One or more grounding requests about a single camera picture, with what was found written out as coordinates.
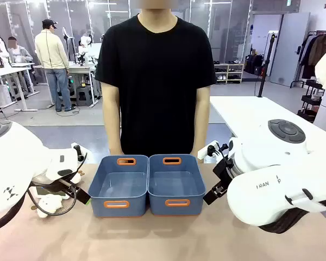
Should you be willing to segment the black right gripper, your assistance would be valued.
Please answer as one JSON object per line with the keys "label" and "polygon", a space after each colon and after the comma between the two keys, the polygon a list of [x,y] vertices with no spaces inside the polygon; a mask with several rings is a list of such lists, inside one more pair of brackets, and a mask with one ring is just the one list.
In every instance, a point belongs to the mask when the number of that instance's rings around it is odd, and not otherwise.
{"label": "black right gripper", "polygon": [[228,186],[233,180],[231,175],[231,168],[234,166],[232,159],[222,159],[212,170],[213,173],[220,179],[211,190],[209,190],[203,197],[207,205],[211,205],[215,200],[227,193]]}

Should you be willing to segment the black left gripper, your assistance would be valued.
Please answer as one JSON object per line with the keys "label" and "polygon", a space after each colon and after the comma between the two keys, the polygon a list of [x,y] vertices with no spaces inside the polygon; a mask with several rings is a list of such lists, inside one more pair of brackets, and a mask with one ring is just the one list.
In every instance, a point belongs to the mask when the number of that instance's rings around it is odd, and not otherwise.
{"label": "black left gripper", "polygon": [[61,183],[61,191],[73,199],[76,199],[82,204],[88,204],[90,201],[91,196],[75,183],[64,179],[59,179],[58,182]]}

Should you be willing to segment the person's left hand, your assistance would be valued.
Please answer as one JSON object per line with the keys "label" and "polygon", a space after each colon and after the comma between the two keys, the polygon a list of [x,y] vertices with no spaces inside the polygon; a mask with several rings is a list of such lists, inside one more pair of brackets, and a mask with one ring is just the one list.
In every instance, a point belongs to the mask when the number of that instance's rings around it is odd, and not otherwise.
{"label": "person's left hand", "polygon": [[191,155],[197,159],[198,163],[204,163],[204,159],[208,155],[208,149],[207,147],[203,147],[200,150],[193,149]]}

